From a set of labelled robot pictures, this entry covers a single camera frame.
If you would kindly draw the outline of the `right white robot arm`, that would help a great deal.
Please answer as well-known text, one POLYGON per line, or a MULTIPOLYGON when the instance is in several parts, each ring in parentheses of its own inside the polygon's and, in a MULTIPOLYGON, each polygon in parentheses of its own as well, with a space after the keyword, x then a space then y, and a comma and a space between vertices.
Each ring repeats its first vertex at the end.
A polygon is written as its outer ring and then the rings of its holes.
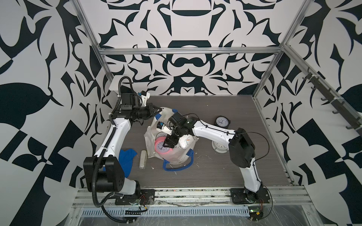
POLYGON ((182 137, 196 136, 214 141, 226 148, 230 159, 242 174, 244 180, 244 194, 249 202, 262 198, 264 185, 256 169, 255 145, 249 133, 244 129, 229 130, 206 123, 197 115, 188 117, 174 113, 166 122, 158 122, 157 130, 167 134, 164 147, 174 148, 180 145, 182 137))

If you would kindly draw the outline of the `pink alarm clock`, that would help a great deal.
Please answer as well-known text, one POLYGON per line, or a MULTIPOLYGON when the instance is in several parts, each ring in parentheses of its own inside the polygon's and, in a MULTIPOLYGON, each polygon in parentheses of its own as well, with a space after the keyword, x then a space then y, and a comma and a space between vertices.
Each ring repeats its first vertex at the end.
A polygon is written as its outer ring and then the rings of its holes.
POLYGON ((170 154, 173 152, 173 149, 170 147, 164 147, 166 137, 159 137, 155 140, 154 149, 158 154, 170 154))

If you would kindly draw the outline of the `black round alarm clock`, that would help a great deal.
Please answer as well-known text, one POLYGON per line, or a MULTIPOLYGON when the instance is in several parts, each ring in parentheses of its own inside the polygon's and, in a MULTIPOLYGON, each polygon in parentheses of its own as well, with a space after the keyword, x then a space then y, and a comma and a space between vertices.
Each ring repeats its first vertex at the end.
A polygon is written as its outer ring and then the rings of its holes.
POLYGON ((225 116, 218 116, 215 119, 214 125, 223 129, 229 128, 231 121, 225 116))

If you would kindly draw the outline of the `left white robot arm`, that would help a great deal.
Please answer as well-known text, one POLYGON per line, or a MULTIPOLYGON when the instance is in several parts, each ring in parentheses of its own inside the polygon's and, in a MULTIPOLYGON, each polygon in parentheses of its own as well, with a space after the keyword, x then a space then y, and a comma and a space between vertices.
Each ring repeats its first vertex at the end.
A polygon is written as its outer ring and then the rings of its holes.
POLYGON ((127 179, 119 162, 119 154, 127 133, 136 121, 143 123, 161 112, 161 108, 148 103, 150 94, 119 94, 115 108, 109 113, 110 129, 92 157, 84 160, 86 186, 95 207, 102 207, 111 198, 140 196, 140 186, 127 179))

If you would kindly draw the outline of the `white canvas bag blue handles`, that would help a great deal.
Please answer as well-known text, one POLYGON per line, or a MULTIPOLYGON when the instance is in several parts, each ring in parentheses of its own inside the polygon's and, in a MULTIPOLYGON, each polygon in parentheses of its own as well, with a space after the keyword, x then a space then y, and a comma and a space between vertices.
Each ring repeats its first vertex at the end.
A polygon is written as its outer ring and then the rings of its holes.
POLYGON ((176 131, 176 123, 181 117, 176 109, 161 109, 144 134, 147 156, 163 160, 163 169, 168 172, 188 169, 194 163, 194 147, 198 138, 176 131))

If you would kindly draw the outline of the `white round alarm clock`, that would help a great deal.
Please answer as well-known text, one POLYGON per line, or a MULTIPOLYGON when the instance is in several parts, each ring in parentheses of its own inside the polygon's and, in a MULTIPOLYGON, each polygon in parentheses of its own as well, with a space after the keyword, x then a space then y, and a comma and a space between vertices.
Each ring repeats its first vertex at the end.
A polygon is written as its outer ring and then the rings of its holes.
POLYGON ((215 152, 220 153, 220 154, 224 154, 228 152, 228 148, 225 147, 224 145, 217 143, 215 141, 212 141, 212 148, 214 149, 215 152))

